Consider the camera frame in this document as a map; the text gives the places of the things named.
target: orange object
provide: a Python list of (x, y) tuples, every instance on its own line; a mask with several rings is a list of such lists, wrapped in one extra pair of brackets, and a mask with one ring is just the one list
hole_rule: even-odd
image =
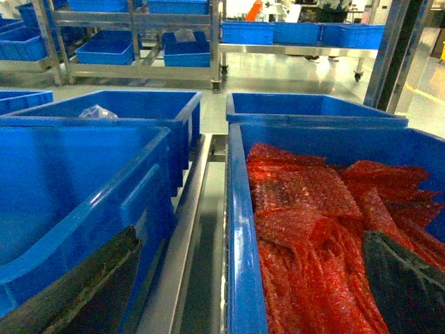
[(252, 6), (252, 9), (248, 13), (248, 16), (245, 18), (246, 21), (254, 22), (257, 18), (257, 15), (259, 12), (261, 12), (261, 9), (263, 8), (263, 1), (256, 0), (255, 3)]

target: clear plastic bag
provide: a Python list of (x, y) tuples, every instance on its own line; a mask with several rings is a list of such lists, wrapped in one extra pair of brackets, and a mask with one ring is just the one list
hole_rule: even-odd
[(80, 118), (108, 118), (115, 119), (118, 118), (118, 115), (112, 113), (111, 111), (102, 108), (100, 105), (96, 104), (88, 109), (82, 111), (79, 115)]
[(179, 29), (174, 32), (177, 42), (195, 42), (196, 38), (191, 29)]

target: metal rack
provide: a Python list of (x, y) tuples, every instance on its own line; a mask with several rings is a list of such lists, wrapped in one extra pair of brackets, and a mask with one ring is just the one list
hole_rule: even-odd
[(54, 82), (57, 86), (63, 85), (63, 73), (60, 67), (60, 59), (54, 44), (52, 35), (49, 33), (51, 28), (49, 26), (49, 21), (47, 13), (42, 10), (43, 1), (33, 0), (33, 5), (35, 8), (35, 14), (38, 19), (38, 24), (42, 37), (44, 40), (44, 45), (48, 53), (48, 57), (43, 58), (39, 61), (5, 61), (0, 60), (0, 72), (20, 72), (20, 73), (37, 73), (42, 74), (50, 70), (54, 70)]
[[(222, 20), (227, 17), (227, 0), (222, 3)], [(360, 58), (359, 65), (355, 71), (355, 80), (362, 77), (363, 58), (376, 58), (378, 51), (371, 49), (344, 49), (339, 47), (302, 47), (294, 45), (235, 45), (219, 44), (221, 53), (222, 75), (228, 73), (227, 53), (242, 54), (285, 54), (288, 56), (331, 56), (331, 57), (353, 57)]]
[[(43, 10), (42, 0), (33, 0), (35, 7)], [(74, 83), (76, 77), (106, 77), (106, 78), (130, 78), (130, 79), (186, 79), (209, 80), (213, 91), (220, 91), (220, 69), (218, 59), (219, 40), (219, 14), (218, 0), (212, 0), (209, 15), (172, 15), (150, 14), (147, 4), (134, 10), (133, 0), (127, 0), (128, 13), (92, 13), (74, 12), (69, 6), (54, 10), (53, 1), (49, 0), (51, 14), (56, 27), (57, 38), (63, 55), (63, 62), (67, 70), (70, 83)], [(82, 26), (100, 29), (131, 31), (133, 36), (133, 48), (136, 60), (132, 65), (87, 65), (80, 64), (77, 57), (69, 58), (63, 44), (60, 29), (62, 26)], [(211, 32), (211, 66), (210, 67), (154, 67), (161, 44), (158, 42), (146, 58), (140, 57), (138, 44), (138, 32), (143, 29), (167, 29), (177, 30), (207, 29)]]

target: blue plastic bin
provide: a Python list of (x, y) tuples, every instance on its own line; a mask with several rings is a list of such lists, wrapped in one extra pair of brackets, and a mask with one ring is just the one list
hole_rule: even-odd
[(9, 30), (22, 28), (23, 21), (20, 19), (2, 19), (0, 21), (0, 33), (4, 33)]
[[(159, 90), (104, 90), (62, 102), (27, 109), (0, 118), (1, 125), (168, 127), (172, 194), (183, 184), (189, 153), (200, 136), (202, 93)], [(98, 104), (118, 115), (115, 120), (79, 118), (84, 109)]]
[(137, 282), (147, 275), (162, 239), (175, 228), (168, 133), (0, 128), (0, 317), (128, 225), (143, 243)]
[(165, 66), (210, 67), (210, 43), (168, 43), (164, 49), (164, 62)]
[[(193, 35), (195, 36), (196, 42), (207, 41), (206, 33), (203, 31), (194, 31)], [(162, 48), (164, 48), (166, 44), (175, 44), (175, 43), (178, 43), (175, 37), (175, 33), (164, 33), (162, 35)]]
[(0, 90), (0, 115), (53, 102), (47, 90)]
[[(255, 143), (296, 154), (327, 157), (329, 163), (357, 160), (423, 166), (432, 177), (425, 189), (445, 189), (445, 141), (413, 129), (360, 129), (232, 124), (229, 128), (229, 272), (227, 332), (267, 334), (263, 287), (245, 159)], [(438, 197), (445, 201), (445, 196)], [(427, 231), (445, 241), (445, 212)]]
[(327, 47), (378, 49), (384, 25), (323, 24), (321, 43)]
[(317, 23), (275, 23), (273, 42), (291, 45), (316, 45), (322, 26)]
[(82, 64), (131, 65), (135, 59), (131, 32), (101, 30), (76, 55)]
[(223, 22), (222, 42), (227, 44), (272, 45), (273, 24), (263, 22)]
[(40, 31), (18, 28), (0, 33), (0, 59), (7, 61), (39, 61), (47, 56)]
[(208, 15), (209, 0), (147, 0), (151, 14)]
[[(128, 12), (127, 0), (68, 0), (76, 12)], [(142, 6), (143, 0), (134, 0), (134, 8)]]
[(406, 127), (408, 119), (327, 95), (229, 93), (226, 119), (293, 125)]

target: gray floor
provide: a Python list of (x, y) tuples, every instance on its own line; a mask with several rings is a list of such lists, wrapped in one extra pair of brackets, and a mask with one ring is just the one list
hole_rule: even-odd
[[(228, 92), (319, 93), (362, 103), (373, 66), (367, 60), (364, 77), (357, 83), (354, 69), (357, 59), (340, 58), (338, 63), (326, 57), (310, 63), (301, 57), (273, 55), (228, 55), (229, 76), (221, 94), (215, 95), (207, 82), (79, 79), (74, 86), (55, 87), (50, 75), (0, 74), (2, 89), (49, 89), (56, 100), (63, 100), (102, 89), (186, 89), (201, 90), (202, 132), (227, 133), (225, 98)], [(445, 66), (428, 59), (419, 92), (409, 111), (400, 111), (410, 126), (445, 137)], [(222, 252), (224, 164), (212, 163), (202, 203), (202, 237), (197, 245), (191, 283), (188, 288), (182, 333), (218, 333), (220, 309), (220, 259)]]

